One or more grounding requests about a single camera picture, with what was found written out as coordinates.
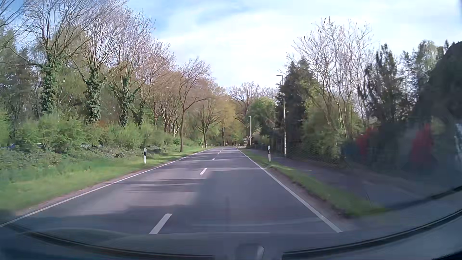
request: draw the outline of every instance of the red object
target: red object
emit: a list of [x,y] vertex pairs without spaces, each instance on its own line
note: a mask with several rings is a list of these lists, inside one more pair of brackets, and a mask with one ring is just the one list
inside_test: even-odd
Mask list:
[[420,129],[412,142],[411,162],[415,166],[422,166],[431,162],[432,156],[432,130],[430,124],[425,124],[423,129]]
[[366,160],[367,158],[367,146],[368,146],[368,141],[371,136],[371,134],[375,132],[375,129],[372,127],[368,127],[366,129],[366,132],[356,138],[356,145],[359,148],[359,153],[362,155],[363,160]]

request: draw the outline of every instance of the sidewalk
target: sidewalk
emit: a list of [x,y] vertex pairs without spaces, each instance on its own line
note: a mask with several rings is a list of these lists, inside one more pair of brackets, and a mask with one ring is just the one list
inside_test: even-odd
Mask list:
[[[267,156],[266,151],[249,150]],[[293,161],[274,154],[271,154],[271,159],[274,162],[305,172],[325,184],[354,193],[368,200],[373,206],[391,208],[445,191],[444,187],[411,182],[402,178],[374,173],[363,168],[335,170],[319,167],[309,162]]]

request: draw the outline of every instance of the evergreen tree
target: evergreen tree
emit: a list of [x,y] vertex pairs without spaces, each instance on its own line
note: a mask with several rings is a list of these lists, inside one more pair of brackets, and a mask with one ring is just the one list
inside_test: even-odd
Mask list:
[[276,95],[277,127],[284,129],[283,98],[286,100],[286,139],[290,148],[302,141],[302,122],[305,118],[305,97],[310,84],[314,82],[313,75],[305,60],[295,64],[291,62],[284,77],[284,84],[279,85]]

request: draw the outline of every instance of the ivy-covered tree trunk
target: ivy-covered tree trunk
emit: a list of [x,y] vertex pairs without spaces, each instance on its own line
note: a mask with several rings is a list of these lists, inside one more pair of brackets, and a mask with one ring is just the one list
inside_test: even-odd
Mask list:
[[143,124],[143,122],[144,122],[144,119],[145,119],[145,107],[146,107],[146,100],[143,100],[141,98],[140,105],[138,106],[138,111],[136,111],[135,109],[132,109],[133,118],[135,119],[135,123],[138,126],[141,126]]
[[101,86],[102,82],[98,80],[98,73],[95,69],[90,69],[90,76],[85,82],[87,90],[85,92],[86,102],[85,119],[87,123],[93,124],[101,118]]
[[120,106],[120,117],[119,117],[119,124],[125,127],[128,123],[128,111],[130,110],[130,106],[135,101],[135,94],[139,91],[136,89],[133,93],[130,92],[130,75],[124,76],[122,78],[122,86],[118,88],[114,84],[110,84],[109,87],[116,95],[117,99],[119,100]]
[[130,102],[128,101],[129,93],[123,93],[122,96],[119,98],[120,101],[120,117],[119,117],[119,124],[121,126],[126,126],[128,123],[128,110],[130,107]]
[[56,90],[58,88],[57,70],[60,60],[52,55],[47,55],[47,62],[40,67],[43,74],[43,89],[40,95],[42,113],[50,114],[56,108]]

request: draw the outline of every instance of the windshield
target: windshield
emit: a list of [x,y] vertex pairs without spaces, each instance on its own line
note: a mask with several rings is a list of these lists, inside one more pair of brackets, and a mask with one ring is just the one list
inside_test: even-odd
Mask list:
[[460,23],[456,1],[3,1],[0,233],[319,243],[288,252],[455,214]]

